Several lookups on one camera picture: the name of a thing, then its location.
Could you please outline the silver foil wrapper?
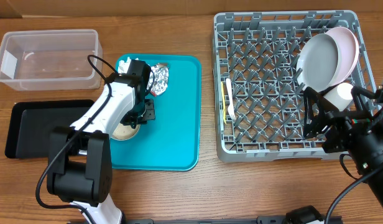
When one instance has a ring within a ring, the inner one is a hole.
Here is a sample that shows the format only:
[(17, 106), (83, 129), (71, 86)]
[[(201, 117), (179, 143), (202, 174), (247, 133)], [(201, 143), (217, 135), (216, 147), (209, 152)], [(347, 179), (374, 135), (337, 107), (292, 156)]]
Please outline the silver foil wrapper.
[(167, 64), (158, 63), (151, 67), (148, 89), (153, 96), (163, 94), (168, 87), (169, 67)]

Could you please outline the grey bowl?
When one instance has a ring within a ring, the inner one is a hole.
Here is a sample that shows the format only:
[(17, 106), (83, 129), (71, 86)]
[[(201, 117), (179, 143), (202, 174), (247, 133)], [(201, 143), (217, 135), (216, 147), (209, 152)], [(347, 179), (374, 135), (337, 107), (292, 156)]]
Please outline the grey bowl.
[(132, 126), (125, 126), (119, 123), (113, 132), (112, 138), (118, 141), (126, 141), (133, 138), (139, 130), (139, 124), (135, 128), (132, 128)]

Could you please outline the grey plate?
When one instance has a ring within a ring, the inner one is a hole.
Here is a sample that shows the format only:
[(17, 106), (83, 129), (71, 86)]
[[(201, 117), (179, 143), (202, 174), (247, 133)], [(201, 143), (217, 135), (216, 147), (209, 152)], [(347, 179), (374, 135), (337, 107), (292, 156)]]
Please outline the grey plate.
[(338, 45), (328, 34), (317, 34), (302, 48), (296, 69), (301, 70), (297, 82), (302, 90), (310, 87), (317, 92), (330, 86), (338, 74), (341, 59)]

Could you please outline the pink plate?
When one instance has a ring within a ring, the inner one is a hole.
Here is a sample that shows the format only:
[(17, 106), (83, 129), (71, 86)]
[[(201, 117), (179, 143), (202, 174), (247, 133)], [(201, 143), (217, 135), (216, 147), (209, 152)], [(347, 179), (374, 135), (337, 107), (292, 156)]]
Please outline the pink plate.
[(327, 31), (326, 34), (334, 39), (340, 53), (338, 71), (330, 82), (330, 86), (334, 86), (345, 81), (355, 69), (358, 61), (359, 45), (356, 36), (346, 27), (334, 27)]

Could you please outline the white tissue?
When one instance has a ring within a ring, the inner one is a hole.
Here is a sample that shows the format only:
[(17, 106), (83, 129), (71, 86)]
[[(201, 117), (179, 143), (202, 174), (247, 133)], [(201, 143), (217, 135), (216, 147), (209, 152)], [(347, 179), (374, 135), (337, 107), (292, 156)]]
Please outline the white tissue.
[(128, 57), (127, 60), (120, 60), (118, 63), (118, 73), (127, 73), (129, 70), (129, 66), (131, 63), (131, 59)]

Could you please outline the yellow plastic spoon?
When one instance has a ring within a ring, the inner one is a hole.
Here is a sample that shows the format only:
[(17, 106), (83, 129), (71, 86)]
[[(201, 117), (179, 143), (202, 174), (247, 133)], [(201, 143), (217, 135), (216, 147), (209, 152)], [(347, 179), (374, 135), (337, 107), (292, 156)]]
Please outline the yellow plastic spoon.
[(225, 94), (224, 94), (224, 84), (221, 82), (221, 98), (222, 98), (222, 106), (223, 106), (223, 123), (226, 125), (226, 99), (225, 99)]

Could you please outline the white plastic fork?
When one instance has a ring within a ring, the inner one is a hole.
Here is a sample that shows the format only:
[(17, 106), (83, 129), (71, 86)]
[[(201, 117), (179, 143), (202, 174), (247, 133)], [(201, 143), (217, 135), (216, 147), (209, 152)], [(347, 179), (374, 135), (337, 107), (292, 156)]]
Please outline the white plastic fork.
[(232, 83), (231, 83), (231, 80), (229, 78), (227, 78), (225, 80), (225, 82), (226, 82), (226, 89), (227, 89), (227, 93), (228, 93), (228, 97), (229, 97), (228, 113), (229, 113), (230, 118), (233, 121), (235, 121), (236, 116), (235, 116), (234, 105), (233, 105)]

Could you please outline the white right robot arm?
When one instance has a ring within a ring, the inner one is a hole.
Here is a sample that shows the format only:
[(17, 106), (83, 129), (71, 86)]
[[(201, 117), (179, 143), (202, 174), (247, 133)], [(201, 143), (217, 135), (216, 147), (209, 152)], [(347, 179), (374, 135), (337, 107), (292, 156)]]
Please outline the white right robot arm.
[(362, 182), (368, 184), (383, 208), (383, 86), (375, 92), (355, 86), (351, 95), (356, 109), (340, 111), (314, 89), (308, 87), (303, 92), (304, 138), (324, 134), (323, 150), (327, 154), (347, 151), (360, 174), (334, 199), (325, 223), (339, 201)]

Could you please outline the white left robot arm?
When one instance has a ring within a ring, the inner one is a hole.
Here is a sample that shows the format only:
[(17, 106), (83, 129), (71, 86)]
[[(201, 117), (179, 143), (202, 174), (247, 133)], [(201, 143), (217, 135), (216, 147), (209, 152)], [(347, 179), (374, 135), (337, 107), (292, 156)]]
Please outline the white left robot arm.
[(50, 134), (48, 165), (35, 188), (47, 209), (75, 208), (87, 223), (125, 223), (109, 191), (113, 179), (110, 139), (119, 124), (136, 128), (155, 118), (151, 67), (130, 59), (124, 72), (103, 77), (104, 89), (93, 106), (68, 127)]

